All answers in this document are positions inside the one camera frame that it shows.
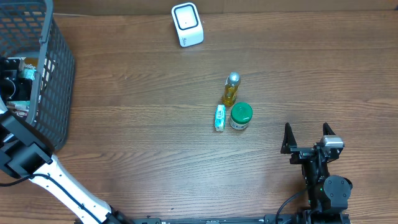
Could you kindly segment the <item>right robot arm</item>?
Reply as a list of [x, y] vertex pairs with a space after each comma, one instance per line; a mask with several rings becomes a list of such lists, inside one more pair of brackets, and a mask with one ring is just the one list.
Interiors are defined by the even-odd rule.
[[352, 182], [339, 175], [331, 175], [328, 164], [339, 159], [345, 144], [328, 123], [323, 124], [323, 136], [312, 147], [298, 147], [292, 128], [285, 124], [284, 140], [280, 152], [291, 155], [290, 163], [299, 164], [305, 180], [305, 189], [288, 198], [278, 209], [275, 222], [282, 220], [283, 208], [306, 193], [309, 206], [290, 215], [286, 223], [349, 223], [343, 214], [348, 208], [348, 199], [353, 189]]

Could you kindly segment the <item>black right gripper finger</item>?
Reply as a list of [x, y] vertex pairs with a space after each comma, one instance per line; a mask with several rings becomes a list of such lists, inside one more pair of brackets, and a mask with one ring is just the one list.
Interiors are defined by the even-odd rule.
[[330, 128], [328, 123], [323, 123], [323, 135], [335, 135], [334, 131]]
[[285, 124], [284, 139], [280, 149], [281, 154], [291, 154], [293, 150], [296, 150], [297, 143], [289, 123]]

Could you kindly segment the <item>brown snack packet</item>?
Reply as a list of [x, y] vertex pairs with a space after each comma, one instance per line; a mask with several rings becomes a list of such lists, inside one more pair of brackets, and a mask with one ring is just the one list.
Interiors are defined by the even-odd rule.
[[36, 70], [38, 66], [39, 59], [33, 57], [21, 57], [24, 63], [24, 68]]

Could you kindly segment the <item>teal tissue pack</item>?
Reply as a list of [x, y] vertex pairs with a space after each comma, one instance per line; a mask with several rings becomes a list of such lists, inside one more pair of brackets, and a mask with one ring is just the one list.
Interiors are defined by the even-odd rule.
[[223, 132], [225, 129], [225, 123], [226, 123], [226, 107], [225, 105], [218, 105], [215, 111], [215, 121], [214, 121], [215, 130]]

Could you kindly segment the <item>silver round ball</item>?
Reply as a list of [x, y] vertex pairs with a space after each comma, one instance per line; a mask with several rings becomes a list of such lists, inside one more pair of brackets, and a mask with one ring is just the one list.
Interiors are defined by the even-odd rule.
[[225, 107], [231, 107], [234, 105], [237, 99], [237, 92], [239, 85], [241, 83], [241, 78], [239, 73], [231, 72], [224, 85], [224, 93], [222, 96], [222, 103]]

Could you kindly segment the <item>teal white snack packet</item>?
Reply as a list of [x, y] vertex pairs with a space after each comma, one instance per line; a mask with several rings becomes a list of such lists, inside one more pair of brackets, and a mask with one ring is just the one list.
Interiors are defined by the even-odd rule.
[[36, 69], [25, 68], [22, 71], [21, 77], [29, 80], [35, 80], [35, 74], [36, 74]]

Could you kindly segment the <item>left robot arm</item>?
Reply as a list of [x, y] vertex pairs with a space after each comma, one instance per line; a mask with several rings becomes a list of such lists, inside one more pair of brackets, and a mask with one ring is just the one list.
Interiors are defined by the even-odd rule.
[[7, 108], [4, 99], [10, 96], [1, 84], [1, 170], [16, 179], [1, 187], [29, 180], [61, 201], [82, 223], [132, 223], [62, 166], [51, 143]]

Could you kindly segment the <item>green lid white jar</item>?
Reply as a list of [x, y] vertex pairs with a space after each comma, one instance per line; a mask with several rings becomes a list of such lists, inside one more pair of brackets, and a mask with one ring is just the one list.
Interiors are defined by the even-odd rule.
[[248, 103], [236, 103], [230, 113], [229, 125], [237, 130], [244, 130], [252, 120], [253, 110]]

